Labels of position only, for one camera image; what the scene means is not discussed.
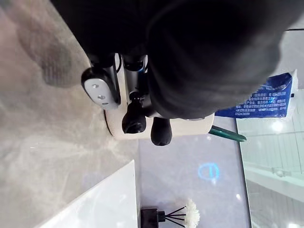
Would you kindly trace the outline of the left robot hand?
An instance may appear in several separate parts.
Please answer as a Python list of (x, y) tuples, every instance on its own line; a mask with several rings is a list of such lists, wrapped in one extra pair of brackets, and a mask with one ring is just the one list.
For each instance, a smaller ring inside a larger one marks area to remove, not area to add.
[(114, 54), (135, 70), (148, 57), (147, 87), (157, 116), (151, 140), (171, 141), (171, 119), (200, 119), (236, 106), (280, 60), (284, 32), (301, 0), (54, 0), (99, 75)]

